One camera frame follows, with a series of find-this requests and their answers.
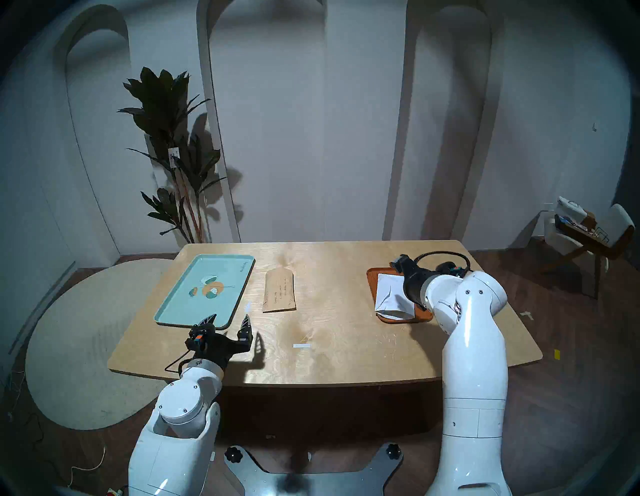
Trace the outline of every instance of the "round rug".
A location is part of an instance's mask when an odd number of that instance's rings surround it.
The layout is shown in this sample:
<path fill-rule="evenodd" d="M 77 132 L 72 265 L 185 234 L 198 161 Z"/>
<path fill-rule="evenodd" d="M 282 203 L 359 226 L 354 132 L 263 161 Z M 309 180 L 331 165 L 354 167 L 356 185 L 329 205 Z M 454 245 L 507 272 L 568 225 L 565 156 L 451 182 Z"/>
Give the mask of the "round rug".
<path fill-rule="evenodd" d="M 147 259 L 110 267 L 76 284 L 47 309 L 25 362 L 29 392 L 46 417 L 70 429 L 100 429 L 130 417 L 160 394 L 164 381 L 111 372 L 107 360 L 170 264 Z"/>

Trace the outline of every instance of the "chair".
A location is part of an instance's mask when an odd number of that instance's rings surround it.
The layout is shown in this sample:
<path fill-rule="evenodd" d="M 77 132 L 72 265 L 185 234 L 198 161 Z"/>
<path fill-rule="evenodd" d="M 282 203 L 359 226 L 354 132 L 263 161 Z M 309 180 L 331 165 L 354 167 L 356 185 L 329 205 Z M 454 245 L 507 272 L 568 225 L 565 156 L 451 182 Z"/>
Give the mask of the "chair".
<path fill-rule="evenodd" d="M 563 256 L 542 267 L 541 272 L 549 272 L 573 259 L 583 271 L 590 271 L 588 267 L 591 266 L 595 278 L 594 294 L 597 299 L 603 269 L 606 273 L 609 260 L 617 259 L 625 251 L 635 229 L 636 226 L 627 212 L 618 204 L 609 209 L 590 233 L 562 222 L 558 215 L 549 216 L 545 220 L 545 242 Z"/>

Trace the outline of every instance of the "potted plant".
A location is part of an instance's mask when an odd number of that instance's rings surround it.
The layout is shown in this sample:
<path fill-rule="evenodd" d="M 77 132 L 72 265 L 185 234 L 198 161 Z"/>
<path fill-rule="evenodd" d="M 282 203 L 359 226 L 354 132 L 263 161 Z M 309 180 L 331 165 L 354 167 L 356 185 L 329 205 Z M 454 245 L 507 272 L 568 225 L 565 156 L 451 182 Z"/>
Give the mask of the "potted plant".
<path fill-rule="evenodd" d="M 123 108 L 118 112 L 130 114 L 135 124 L 148 134 L 156 156 L 128 149 L 160 164 L 170 174 L 173 182 L 174 192 L 158 188 L 157 196 L 151 198 L 140 192 L 144 201 L 154 209 L 147 215 L 173 225 L 171 229 L 162 231 L 161 235 L 177 229 L 187 243 L 202 243 L 200 197 L 207 188 L 224 179 L 219 177 L 206 182 L 209 172 L 220 160 L 220 150 L 213 150 L 209 157 L 203 159 L 198 136 L 190 137 L 187 142 L 186 137 L 179 134 L 179 128 L 184 126 L 183 123 L 191 112 L 209 99 L 190 106 L 199 95 L 187 102 L 189 75 L 186 72 L 173 77 L 169 71 L 162 70 L 156 76 L 152 70 L 144 67 L 140 72 L 140 80 L 129 79 L 124 87 L 140 101 L 141 108 Z M 197 219 L 191 206 L 192 197 Z"/>

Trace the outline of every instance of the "wooden floor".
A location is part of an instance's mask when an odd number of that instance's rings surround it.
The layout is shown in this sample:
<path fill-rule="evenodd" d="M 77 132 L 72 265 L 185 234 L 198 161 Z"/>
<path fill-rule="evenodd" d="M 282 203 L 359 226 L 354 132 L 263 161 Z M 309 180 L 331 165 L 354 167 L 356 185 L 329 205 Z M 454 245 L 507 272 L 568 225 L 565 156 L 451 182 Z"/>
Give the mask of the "wooden floor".
<path fill-rule="evenodd" d="M 640 273 L 625 261 L 611 262 L 596 301 L 580 293 L 580 275 L 570 268 L 537 274 L 557 256 L 537 241 L 521 250 L 474 253 L 504 286 L 512 307 L 531 313 L 534 320 L 523 317 L 523 322 L 544 354 L 540 362 L 509 369 L 502 464 L 514 495 L 563 484 L 640 418 Z M 78 271 L 69 286 L 95 271 Z M 555 349 L 560 360 L 554 358 Z M 15 370 L 24 370 L 25 352 L 26 347 Z M 14 381 L 20 381 L 19 374 Z M 217 456 L 203 494 L 243 494 L 223 462 L 230 444 L 247 448 L 271 472 L 333 472 L 362 468 L 384 441 L 392 440 L 404 451 L 404 461 L 385 495 L 422 495 L 438 466 L 441 388 L 439 381 L 388 387 L 224 388 L 218 396 L 222 423 Z M 4 409 L 14 400 L 15 392 L 5 394 Z M 69 483 L 72 465 L 96 465 L 106 446 L 100 469 L 76 472 L 73 484 L 102 495 L 127 483 L 129 456 L 152 408 L 150 404 L 106 429 L 73 431 L 39 413 L 25 382 L 12 429 L 36 459 L 31 470 L 36 467 L 59 485 Z"/>

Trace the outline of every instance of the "plant stem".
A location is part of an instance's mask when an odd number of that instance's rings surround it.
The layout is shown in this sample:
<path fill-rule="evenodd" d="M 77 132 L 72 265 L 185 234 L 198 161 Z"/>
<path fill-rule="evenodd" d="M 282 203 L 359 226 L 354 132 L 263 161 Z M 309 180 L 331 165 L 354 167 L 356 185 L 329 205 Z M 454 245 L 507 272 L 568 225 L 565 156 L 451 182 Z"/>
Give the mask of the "plant stem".
<path fill-rule="evenodd" d="M 195 241 L 193 240 L 193 234 L 191 233 L 191 226 L 189 226 L 189 221 L 186 217 L 184 218 L 184 224 L 185 226 L 187 226 L 187 232 L 189 233 L 189 238 L 187 241 L 191 240 L 191 243 L 195 243 Z"/>
<path fill-rule="evenodd" d="M 198 223 L 200 224 L 200 242 L 202 243 L 202 214 L 200 213 L 200 193 L 196 193 L 196 209 L 198 210 Z"/>
<path fill-rule="evenodd" d="M 193 229 L 196 232 L 196 236 L 198 238 L 198 242 L 202 243 L 202 235 L 200 233 L 200 227 L 198 226 L 198 223 L 196 222 L 196 217 L 193 214 L 193 208 L 191 206 L 191 200 L 189 199 L 189 188 L 187 188 L 187 183 L 184 180 L 184 176 L 182 175 L 182 171 L 179 170 L 179 169 L 178 169 L 178 171 L 179 171 L 179 174 L 180 174 L 180 179 L 182 181 L 182 187 L 184 188 L 184 196 L 185 196 L 184 201 L 187 203 L 187 207 L 189 208 L 189 213 L 191 215 L 191 221 L 193 222 Z"/>
<path fill-rule="evenodd" d="M 189 238 L 185 234 L 184 229 L 182 228 L 182 226 L 178 226 L 178 230 L 180 231 L 180 234 L 182 234 L 182 237 L 184 238 L 184 240 L 188 243 L 189 242 Z"/>

